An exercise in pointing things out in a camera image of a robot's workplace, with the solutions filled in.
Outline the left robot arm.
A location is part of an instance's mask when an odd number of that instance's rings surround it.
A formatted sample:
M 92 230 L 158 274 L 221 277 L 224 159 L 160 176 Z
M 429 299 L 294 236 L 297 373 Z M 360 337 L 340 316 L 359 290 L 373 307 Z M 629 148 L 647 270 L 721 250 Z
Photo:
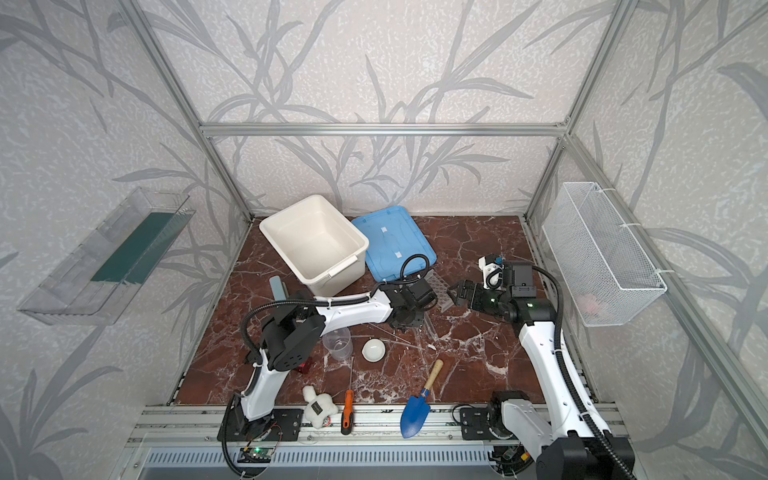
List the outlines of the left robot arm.
M 420 277 L 376 285 L 372 291 L 341 297 L 300 292 L 248 312 L 239 331 L 252 356 L 254 373 L 240 394 L 247 422 L 272 414 L 289 371 L 308 359 L 321 337 L 342 328 L 386 323 L 406 331 L 423 323 L 437 294 Z

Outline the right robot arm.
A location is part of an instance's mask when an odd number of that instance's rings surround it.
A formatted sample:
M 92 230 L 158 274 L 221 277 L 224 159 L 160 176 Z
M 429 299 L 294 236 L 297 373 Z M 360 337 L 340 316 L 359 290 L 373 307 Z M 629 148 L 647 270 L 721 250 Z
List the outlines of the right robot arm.
M 565 299 L 557 279 L 530 262 L 488 255 L 482 279 L 448 289 L 455 305 L 511 325 L 536 373 L 549 417 L 543 419 L 519 394 L 499 393 L 491 424 L 516 437 L 540 479 L 632 479 L 635 455 L 613 434 L 583 386 L 563 336 Z

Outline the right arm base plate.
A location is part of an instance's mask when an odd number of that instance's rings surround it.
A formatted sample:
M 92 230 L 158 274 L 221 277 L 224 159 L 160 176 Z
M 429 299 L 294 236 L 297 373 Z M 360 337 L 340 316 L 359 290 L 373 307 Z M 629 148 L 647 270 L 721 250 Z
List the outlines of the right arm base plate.
M 492 441 L 487 407 L 463 405 L 457 409 L 462 439 L 465 441 Z

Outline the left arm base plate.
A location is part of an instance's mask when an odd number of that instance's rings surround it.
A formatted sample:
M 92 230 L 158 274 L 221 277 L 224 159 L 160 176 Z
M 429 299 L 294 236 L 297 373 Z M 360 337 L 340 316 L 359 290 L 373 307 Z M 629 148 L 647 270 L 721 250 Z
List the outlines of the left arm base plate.
M 218 441 L 294 442 L 298 439 L 303 411 L 298 408 L 276 408 L 258 420 L 249 421 L 240 405 L 229 408 L 217 434 Z

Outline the clear acrylic test tube rack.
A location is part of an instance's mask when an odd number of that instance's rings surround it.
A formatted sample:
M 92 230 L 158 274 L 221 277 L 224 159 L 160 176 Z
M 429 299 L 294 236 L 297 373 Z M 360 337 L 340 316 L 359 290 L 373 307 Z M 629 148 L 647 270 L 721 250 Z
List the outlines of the clear acrylic test tube rack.
M 437 307 L 441 312 L 445 312 L 454 306 L 454 301 L 448 294 L 448 283 L 435 270 L 430 270 L 426 274 L 425 280 L 436 294 Z

